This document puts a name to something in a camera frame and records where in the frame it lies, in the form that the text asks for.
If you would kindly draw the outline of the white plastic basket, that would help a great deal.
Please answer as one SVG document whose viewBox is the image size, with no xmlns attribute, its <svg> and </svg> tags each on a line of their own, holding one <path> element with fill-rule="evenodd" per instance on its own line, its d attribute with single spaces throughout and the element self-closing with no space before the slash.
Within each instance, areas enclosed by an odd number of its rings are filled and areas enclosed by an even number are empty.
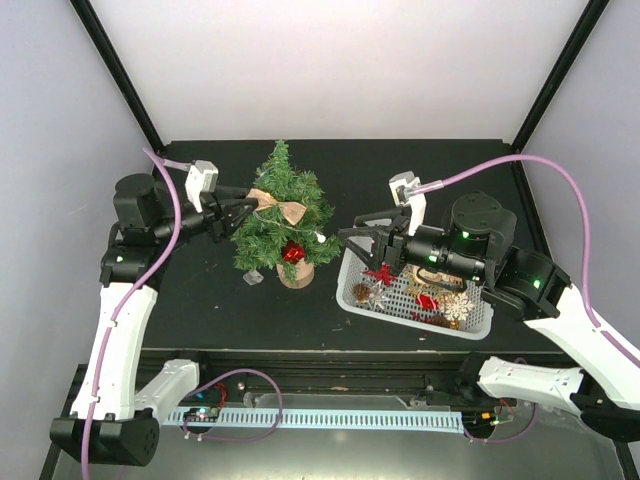
<svg viewBox="0 0 640 480">
<path fill-rule="evenodd" d="M 357 303 L 351 292 L 353 286 L 360 282 L 364 282 L 369 286 L 376 283 L 371 277 L 362 274 L 365 269 L 366 267 L 363 262 L 351 251 L 347 250 L 344 253 L 336 291 L 336 300 L 343 310 L 387 323 L 466 340 L 479 341 L 488 336 L 491 330 L 493 309 L 488 303 L 481 299 L 481 289 L 473 283 L 467 283 L 466 290 L 464 291 L 475 303 L 475 308 L 469 315 L 469 318 L 465 322 L 451 321 L 450 328 L 442 328 L 429 323 L 433 315 L 443 315 L 440 309 L 436 311 L 423 311 L 416 304 L 415 298 L 404 292 L 411 280 L 408 272 L 400 274 L 392 286 L 385 286 L 386 294 L 389 297 L 385 311 L 371 311 L 366 303 Z"/>
</svg>

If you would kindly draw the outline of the burlap bow ornament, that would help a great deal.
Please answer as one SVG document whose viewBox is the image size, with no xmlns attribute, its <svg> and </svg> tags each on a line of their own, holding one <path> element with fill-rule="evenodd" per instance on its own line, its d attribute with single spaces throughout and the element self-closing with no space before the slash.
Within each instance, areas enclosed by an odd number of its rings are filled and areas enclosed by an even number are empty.
<svg viewBox="0 0 640 480">
<path fill-rule="evenodd" d="M 277 208 L 284 219 L 292 226 L 297 225 L 307 211 L 307 207 L 299 202 L 279 201 L 270 193 L 256 188 L 250 189 L 246 198 L 257 201 L 256 211 Z"/>
</svg>

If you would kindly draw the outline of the clear battery box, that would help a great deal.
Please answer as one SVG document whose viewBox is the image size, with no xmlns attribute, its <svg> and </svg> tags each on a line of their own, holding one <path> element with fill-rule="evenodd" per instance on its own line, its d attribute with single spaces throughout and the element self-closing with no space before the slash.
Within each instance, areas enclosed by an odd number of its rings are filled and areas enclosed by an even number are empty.
<svg viewBox="0 0 640 480">
<path fill-rule="evenodd" d="M 251 270 L 243 275 L 243 280 L 250 286 L 258 285 L 264 280 L 264 276 L 257 270 Z"/>
</svg>

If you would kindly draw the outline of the red gift box ornament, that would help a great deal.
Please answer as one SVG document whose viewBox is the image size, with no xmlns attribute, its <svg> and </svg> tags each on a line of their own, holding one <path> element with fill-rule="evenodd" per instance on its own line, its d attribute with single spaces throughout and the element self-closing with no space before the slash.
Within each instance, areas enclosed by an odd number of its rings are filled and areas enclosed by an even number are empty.
<svg viewBox="0 0 640 480">
<path fill-rule="evenodd" d="M 282 260 L 292 265 L 297 265 L 306 257 L 306 251 L 299 243 L 289 240 L 281 249 Z"/>
</svg>

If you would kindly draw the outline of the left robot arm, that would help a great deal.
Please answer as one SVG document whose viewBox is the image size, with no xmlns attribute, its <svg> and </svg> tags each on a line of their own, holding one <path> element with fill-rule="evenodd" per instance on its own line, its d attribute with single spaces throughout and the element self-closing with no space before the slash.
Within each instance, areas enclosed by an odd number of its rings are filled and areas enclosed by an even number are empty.
<svg viewBox="0 0 640 480">
<path fill-rule="evenodd" d="M 53 420 L 51 441 L 83 468 L 145 466 L 161 425 L 188 394 L 207 397 L 213 372 L 192 360 L 170 360 L 144 387 L 136 376 L 144 333 L 172 251 L 208 233 L 233 235 L 257 208 L 242 187 L 208 187 L 193 205 L 173 183 L 132 174 L 115 185 L 117 221 L 101 260 L 100 317 L 91 357 L 67 415 Z"/>
</svg>

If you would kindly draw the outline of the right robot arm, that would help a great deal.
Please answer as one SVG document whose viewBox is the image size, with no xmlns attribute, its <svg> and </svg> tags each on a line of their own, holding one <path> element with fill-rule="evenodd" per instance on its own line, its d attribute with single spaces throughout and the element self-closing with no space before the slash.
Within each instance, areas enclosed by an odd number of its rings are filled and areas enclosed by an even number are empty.
<svg viewBox="0 0 640 480">
<path fill-rule="evenodd" d="M 522 322 L 576 363 L 568 369 L 521 365 L 472 354 L 454 379 L 457 396 L 511 397 L 563 410 L 613 441 L 639 439 L 639 350 L 593 311 L 585 289 L 550 257 L 513 246 L 516 215 L 474 192 L 457 199 L 442 227 L 412 225 L 409 206 L 357 217 L 338 236 L 377 271 L 406 266 L 473 284 L 492 310 Z"/>
</svg>

